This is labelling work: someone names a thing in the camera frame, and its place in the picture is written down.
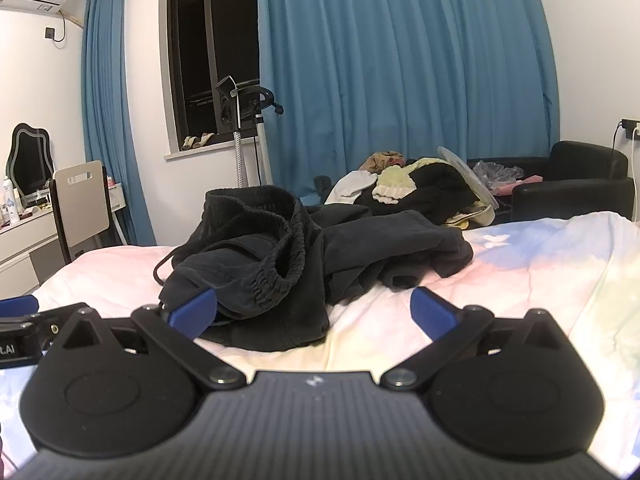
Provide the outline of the black pants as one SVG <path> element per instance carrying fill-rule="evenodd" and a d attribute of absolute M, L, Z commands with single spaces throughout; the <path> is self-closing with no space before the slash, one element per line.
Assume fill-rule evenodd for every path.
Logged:
<path fill-rule="evenodd" d="M 307 208 L 276 186 L 211 190 L 189 239 L 165 257 L 160 305 L 181 307 L 207 289 L 217 313 L 200 337 L 277 352 L 315 344 L 329 307 L 376 283 L 413 288 L 427 272 L 449 278 L 473 259 L 460 230 L 416 211 L 375 216 L 357 205 Z"/>

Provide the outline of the pile of clothes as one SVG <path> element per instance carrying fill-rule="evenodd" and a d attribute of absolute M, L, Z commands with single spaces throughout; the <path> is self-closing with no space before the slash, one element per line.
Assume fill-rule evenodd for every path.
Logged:
<path fill-rule="evenodd" d="M 333 182 L 314 177 L 322 205 L 357 205 L 375 216 L 412 210 L 436 226 L 466 230 L 490 226 L 498 202 L 471 169 L 454 155 L 406 159 L 395 151 L 371 154 L 362 165 Z"/>

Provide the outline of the white dressing table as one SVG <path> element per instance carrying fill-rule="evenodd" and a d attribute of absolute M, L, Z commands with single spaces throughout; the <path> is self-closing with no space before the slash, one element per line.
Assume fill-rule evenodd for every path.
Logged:
<path fill-rule="evenodd" d="M 116 212 L 127 206 L 119 183 L 107 185 L 110 225 L 70 248 L 70 258 L 110 245 L 126 245 Z M 1 298 L 29 295 L 65 266 L 51 204 L 38 209 L 15 226 L 1 229 Z"/>

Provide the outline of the beige chair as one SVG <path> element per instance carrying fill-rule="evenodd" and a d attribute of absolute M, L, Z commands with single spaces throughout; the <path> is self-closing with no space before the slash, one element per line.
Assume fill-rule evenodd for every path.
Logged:
<path fill-rule="evenodd" d="M 127 244 L 115 216 L 126 207 L 124 190 L 120 183 L 108 183 L 106 168 L 99 160 L 55 170 L 50 197 L 65 264 L 90 250 L 89 242 L 100 248 L 100 235 L 111 228 Z"/>

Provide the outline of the black framed mirror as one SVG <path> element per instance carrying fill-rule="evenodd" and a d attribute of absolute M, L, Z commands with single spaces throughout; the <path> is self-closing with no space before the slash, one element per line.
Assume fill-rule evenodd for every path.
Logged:
<path fill-rule="evenodd" d="M 13 132 L 6 161 L 6 176 L 24 203 L 48 188 L 54 173 L 51 140 L 47 130 L 21 122 Z"/>

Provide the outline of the clear plastic bag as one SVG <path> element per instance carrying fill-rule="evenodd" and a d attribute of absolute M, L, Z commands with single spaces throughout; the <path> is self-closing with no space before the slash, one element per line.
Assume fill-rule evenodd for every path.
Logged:
<path fill-rule="evenodd" d="M 504 166 L 498 162 L 480 160 L 472 168 L 489 191 L 494 192 L 505 185 L 513 184 L 524 178 L 524 170 L 518 166 Z"/>

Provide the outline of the pastel bed sheet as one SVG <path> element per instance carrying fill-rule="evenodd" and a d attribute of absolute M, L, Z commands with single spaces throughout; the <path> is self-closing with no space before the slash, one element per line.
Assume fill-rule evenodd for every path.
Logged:
<path fill-rule="evenodd" d="M 639 228 L 617 214 L 544 219 L 465 233 L 472 262 L 450 278 L 426 274 L 423 285 L 457 307 L 478 304 L 499 318 L 549 311 L 597 379 L 605 412 L 590 448 L 613 474 L 639 463 Z M 106 318 L 152 304 L 160 289 L 153 266 L 163 247 L 88 252 L 56 272 L 36 296 L 43 310 L 83 302 Z M 256 352 L 208 344 L 243 373 L 256 370 L 367 370 L 380 376 L 427 344 L 412 322 L 410 295 L 382 285 L 330 307 L 320 344 Z"/>

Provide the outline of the narrow blue curtain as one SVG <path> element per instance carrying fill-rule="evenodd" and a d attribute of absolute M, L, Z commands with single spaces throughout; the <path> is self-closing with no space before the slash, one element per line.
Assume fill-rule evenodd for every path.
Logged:
<path fill-rule="evenodd" d="M 122 228 L 134 245 L 156 243 L 132 138 L 126 87 L 125 0 L 86 0 L 80 95 L 86 159 L 122 186 Z"/>

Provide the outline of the large blue curtain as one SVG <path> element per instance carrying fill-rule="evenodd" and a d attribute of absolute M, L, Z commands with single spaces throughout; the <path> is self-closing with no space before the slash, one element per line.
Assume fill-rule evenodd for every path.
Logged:
<path fill-rule="evenodd" d="M 398 151 L 542 156 L 560 137 L 541 0 L 257 0 L 273 180 L 296 196 Z"/>

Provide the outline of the dark window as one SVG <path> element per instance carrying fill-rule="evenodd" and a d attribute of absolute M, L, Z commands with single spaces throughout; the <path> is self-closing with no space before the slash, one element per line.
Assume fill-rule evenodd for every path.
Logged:
<path fill-rule="evenodd" d="M 232 139 L 216 84 L 259 78 L 257 0 L 167 0 L 171 101 L 180 152 Z"/>

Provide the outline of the wall power socket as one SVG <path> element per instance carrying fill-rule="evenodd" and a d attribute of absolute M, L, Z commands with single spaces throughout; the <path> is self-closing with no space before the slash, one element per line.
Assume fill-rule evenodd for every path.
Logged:
<path fill-rule="evenodd" d="M 635 120 L 635 119 L 623 118 L 620 121 L 620 124 L 625 130 L 634 131 L 634 129 L 638 127 L 639 122 L 638 120 Z"/>

